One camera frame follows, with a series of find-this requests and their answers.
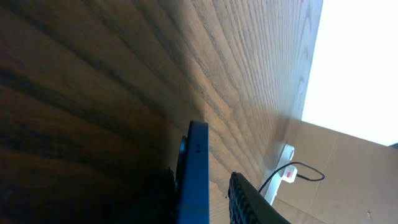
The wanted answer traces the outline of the blue Galaxy smartphone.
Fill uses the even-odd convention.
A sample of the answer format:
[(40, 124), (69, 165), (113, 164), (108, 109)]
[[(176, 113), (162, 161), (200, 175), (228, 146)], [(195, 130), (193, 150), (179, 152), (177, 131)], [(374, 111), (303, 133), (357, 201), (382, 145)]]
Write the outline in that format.
[(210, 170), (208, 123), (191, 121), (182, 137), (175, 179), (177, 191), (175, 222), (209, 224)]

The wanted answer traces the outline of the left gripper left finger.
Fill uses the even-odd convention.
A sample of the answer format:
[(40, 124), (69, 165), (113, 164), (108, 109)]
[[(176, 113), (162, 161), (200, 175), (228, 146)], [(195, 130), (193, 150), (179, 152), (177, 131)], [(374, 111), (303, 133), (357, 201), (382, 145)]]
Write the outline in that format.
[(173, 223), (175, 216), (175, 179), (171, 168), (154, 179), (149, 190), (139, 196), (124, 215), (124, 223)]

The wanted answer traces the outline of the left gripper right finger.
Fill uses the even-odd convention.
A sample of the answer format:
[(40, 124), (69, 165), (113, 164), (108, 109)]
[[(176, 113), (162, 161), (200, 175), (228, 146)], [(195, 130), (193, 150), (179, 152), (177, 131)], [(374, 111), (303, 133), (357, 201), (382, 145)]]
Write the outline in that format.
[(290, 224), (239, 172), (229, 180), (230, 224)]

